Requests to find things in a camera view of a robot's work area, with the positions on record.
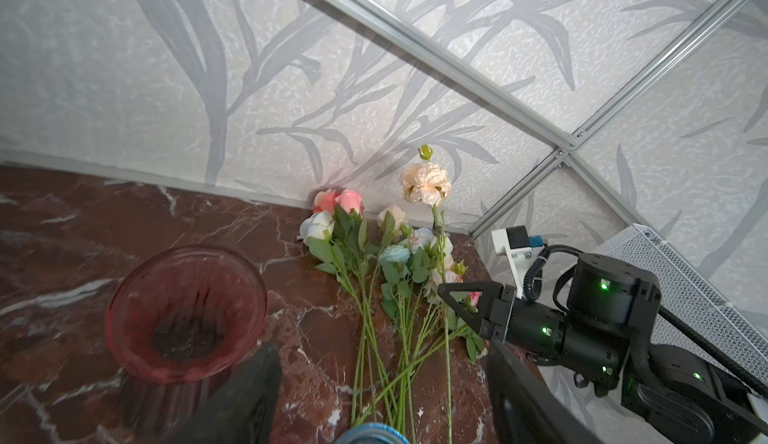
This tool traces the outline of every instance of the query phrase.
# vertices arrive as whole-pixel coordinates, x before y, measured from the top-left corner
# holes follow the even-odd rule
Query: artificial flower
[[[333,224],[333,218],[328,212],[323,210],[322,212],[313,214],[312,217],[301,223],[297,239],[303,240],[304,244],[307,243],[307,237],[330,240],[331,234],[333,233]]]
[[[315,195],[315,206],[312,208],[312,212],[322,212],[325,210],[333,214],[333,211],[336,210],[336,198],[338,195],[336,190],[333,189],[319,191]]]
[[[445,259],[442,260],[442,265],[445,270],[453,270],[453,256],[450,253],[446,253]]]
[[[446,283],[462,282],[462,277],[451,270],[446,271]],[[437,269],[432,269],[423,287],[424,296],[430,304],[440,304],[442,297],[437,295],[437,288],[442,284],[442,276]]]
[[[411,251],[407,247],[403,247],[399,244],[384,249],[379,256],[379,260],[386,262],[399,262],[404,264],[408,262],[408,258],[411,257]]]
[[[433,240],[435,240],[435,234],[432,232],[432,229],[428,227],[419,227],[411,232],[411,235],[403,242],[405,242],[406,246],[411,250],[411,254],[415,254],[420,248],[427,247],[431,244]]]
[[[337,198],[336,203],[347,213],[354,210],[358,215],[362,215],[362,196],[354,190],[345,190]]]
[[[386,218],[387,212],[395,218],[395,232],[400,235],[402,233],[402,227],[408,225],[408,217],[406,216],[405,211],[398,206],[390,206],[381,211],[379,214],[379,227],[381,229],[384,229],[384,219]]]
[[[445,252],[446,252],[446,255],[449,255],[451,252],[453,252],[453,242],[451,242],[451,238],[448,237],[447,234],[445,234],[445,236],[446,236]],[[436,251],[437,250],[437,239],[433,240],[432,243],[430,244],[430,246]]]
[[[404,198],[413,203],[439,206],[451,194],[448,171],[436,163],[420,162],[406,167],[400,178]]]

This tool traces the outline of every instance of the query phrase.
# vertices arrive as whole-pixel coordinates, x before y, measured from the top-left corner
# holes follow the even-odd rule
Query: metal bracket
[[[457,302],[451,295],[455,292],[479,292],[477,313],[470,314],[462,303]],[[493,281],[447,283],[440,284],[437,288],[437,295],[485,340],[504,341],[506,339],[509,318],[512,316],[514,294],[514,285],[501,285]]]

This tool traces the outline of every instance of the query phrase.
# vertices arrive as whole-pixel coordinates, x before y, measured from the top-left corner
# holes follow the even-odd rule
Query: cream rose
[[[439,206],[451,194],[448,171],[436,163],[420,162],[406,167],[400,178],[404,198],[413,203]]]
[[[400,209],[398,206],[390,206],[379,214],[379,228],[384,229],[384,219],[386,218],[386,213],[389,212],[392,217],[395,218],[395,231],[399,234],[402,234],[402,227],[408,224],[408,216],[406,215],[406,212],[403,209]]]
[[[462,277],[451,270],[446,270],[446,283],[462,282]],[[432,269],[423,287],[424,296],[430,304],[440,304],[442,297],[437,295],[437,288],[442,284],[442,276],[437,269]]]

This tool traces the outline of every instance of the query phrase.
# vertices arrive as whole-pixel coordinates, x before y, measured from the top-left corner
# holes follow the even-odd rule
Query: black cable
[[[690,325],[687,325],[682,319],[672,314],[663,305],[659,307],[659,315],[664,317],[668,323],[674,325],[681,333],[685,334],[688,339],[694,341],[696,345],[703,349],[707,354],[714,357],[717,362],[723,365],[723,367],[730,372],[733,372],[736,377],[744,381],[749,387],[757,391],[763,397],[768,398],[768,386],[766,386],[763,381],[758,380],[751,372],[740,366],[738,362],[728,357],[723,351],[717,349],[710,341],[697,333]]]
[[[555,244],[553,246],[544,245],[544,248],[538,253],[536,260],[523,278],[523,295],[525,296],[525,299],[528,299],[531,302],[536,302],[536,299],[542,295],[542,279],[540,274],[544,265],[547,263],[549,256],[552,255],[552,253],[557,252],[571,254],[571,256],[575,257],[581,256],[581,250],[576,249],[575,247],[564,246],[562,244]]]
[[[575,270],[576,270],[576,266],[572,266],[571,269],[568,269],[565,272],[563,272],[563,275],[558,277],[558,282],[555,283],[554,291],[552,292],[552,301],[558,307],[558,309],[560,309],[566,314],[568,313],[568,307],[558,302],[558,295],[560,294],[560,291],[563,289],[563,287],[565,287],[565,283],[573,279]]]

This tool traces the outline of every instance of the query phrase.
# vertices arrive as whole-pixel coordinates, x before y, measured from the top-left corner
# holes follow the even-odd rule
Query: light blue rose
[[[408,257],[411,257],[411,251],[407,247],[396,244],[384,249],[379,259],[381,261],[404,264],[408,262]]]

